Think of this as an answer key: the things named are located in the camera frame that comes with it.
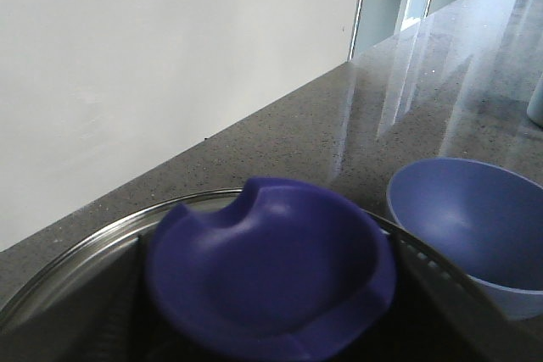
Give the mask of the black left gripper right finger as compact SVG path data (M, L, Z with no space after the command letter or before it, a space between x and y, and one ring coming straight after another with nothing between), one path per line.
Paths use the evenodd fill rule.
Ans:
M388 233L403 265L481 361L542 360L542 341L509 322L458 267L398 226Z

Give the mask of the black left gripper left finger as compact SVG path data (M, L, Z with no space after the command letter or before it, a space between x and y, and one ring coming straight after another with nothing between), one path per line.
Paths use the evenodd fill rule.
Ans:
M3 361L127 361L140 290L140 239L87 257L68 252L1 312Z

